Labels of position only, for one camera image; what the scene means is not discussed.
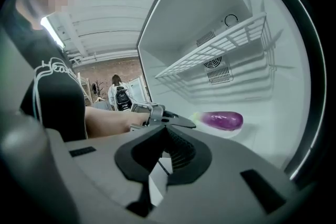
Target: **person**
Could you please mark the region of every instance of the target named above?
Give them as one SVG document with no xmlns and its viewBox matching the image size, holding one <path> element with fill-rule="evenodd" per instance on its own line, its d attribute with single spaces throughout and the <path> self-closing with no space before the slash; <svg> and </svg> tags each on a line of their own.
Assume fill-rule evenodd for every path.
<svg viewBox="0 0 336 224">
<path fill-rule="evenodd" d="M 61 11 L 71 0 L 6 0 L 0 27 L 34 70 L 20 110 L 57 130 L 63 140 L 121 134 L 141 125 L 148 114 L 85 107 L 81 85 L 61 47 L 41 26 L 42 18 Z"/>
<path fill-rule="evenodd" d="M 109 102 L 111 106 L 114 107 L 115 110 L 118 110 L 116 108 L 116 95 L 115 95 L 117 93 L 117 87 L 124 87 L 126 90 L 126 94 L 131 100 L 131 102 L 133 100 L 133 93 L 132 93 L 131 86 L 128 83 L 122 82 L 120 77 L 117 74 L 115 74 L 112 77 L 112 86 L 109 88 L 109 91 L 108 91 Z"/>
</svg>

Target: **fluorescent light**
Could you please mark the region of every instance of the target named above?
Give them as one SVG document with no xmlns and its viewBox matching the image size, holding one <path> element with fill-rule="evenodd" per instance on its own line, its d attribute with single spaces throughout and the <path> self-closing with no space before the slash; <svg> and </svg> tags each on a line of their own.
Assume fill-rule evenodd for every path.
<svg viewBox="0 0 336 224">
<path fill-rule="evenodd" d="M 62 48 L 65 48 L 65 46 L 64 46 L 64 44 L 63 44 L 63 42 L 62 42 L 62 40 L 60 40 L 60 38 L 58 37 L 58 35 L 57 35 L 56 32 L 54 31 L 54 29 L 53 29 L 53 27 L 51 26 L 51 24 L 50 24 L 50 22 L 49 22 L 49 20 L 48 20 L 47 17 L 42 18 L 42 20 L 41 20 L 41 25 L 44 26 L 44 27 L 48 30 L 49 34 L 51 35 L 51 37 L 54 39 L 54 41 L 55 41 L 58 45 L 60 45 Z"/>
</svg>

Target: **wire shelf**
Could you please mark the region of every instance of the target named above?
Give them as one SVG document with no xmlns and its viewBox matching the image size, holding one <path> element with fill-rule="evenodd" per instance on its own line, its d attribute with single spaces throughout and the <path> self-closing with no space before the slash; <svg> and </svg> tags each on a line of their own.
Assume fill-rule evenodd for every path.
<svg viewBox="0 0 336 224">
<path fill-rule="evenodd" d="M 195 65 L 211 61 L 231 50 L 249 44 L 251 41 L 261 37 L 265 20 L 266 13 L 260 13 L 225 30 L 167 67 L 157 74 L 155 78 L 181 73 Z"/>
</svg>

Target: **vent grille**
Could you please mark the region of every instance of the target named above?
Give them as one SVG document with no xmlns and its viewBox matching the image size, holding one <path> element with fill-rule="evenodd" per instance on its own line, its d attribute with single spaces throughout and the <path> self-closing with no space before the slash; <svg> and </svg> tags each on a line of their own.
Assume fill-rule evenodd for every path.
<svg viewBox="0 0 336 224">
<path fill-rule="evenodd" d="M 209 33 L 205 34 L 203 37 L 198 39 L 196 41 L 197 46 L 203 45 L 204 43 L 208 42 L 210 39 L 213 39 L 215 37 L 215 33 L 210 31 Z"/>
<path fill-rule="evenodd" d="M 220 56 L 220 57 L 218 57 L 218 58 L 216 58 L 214 60 L 211 60 L 209 62 L 204 63 L 204 65 L 207 68 L 216 68 L 216 67 L 218 67 L 221 64 L 220 63 L 221 61 L 222 61 L 222 57 Z"/>
<path fill-rule="evenodd" d="M 208 78 L 210 84 L 219 84 L 233 80 L 233 75 L 230 66 L 225 66 L 220 69 L 209 72 Z"/>
<path fill-rule="evenodd" d="M 203 37 L 196 41 L 197 46 L 203 45 L 204 43 L 208 42 L 210 39 L 215 37 L 215 33 L 210 31 L 209 33 L 205 34 Z M 216 68 L 219 66 L 220 62 L 222 61 L 222 57 L 218 57 L 214 60 L 204 63 L 204 66 L 207 68 Z"/>
</svg>

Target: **eggplant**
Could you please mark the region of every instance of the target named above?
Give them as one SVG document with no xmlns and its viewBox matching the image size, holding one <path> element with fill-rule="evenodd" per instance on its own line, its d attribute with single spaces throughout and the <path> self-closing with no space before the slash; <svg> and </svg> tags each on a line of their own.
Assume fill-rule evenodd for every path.
<svg viewBox="0 0 336 224">
<path fill-rule="evenodd" d="M 233 111 L 196 112 L 194 119 L 216 129 L 233 131 L 243 125 L 243 116 Z"/>
</svg>

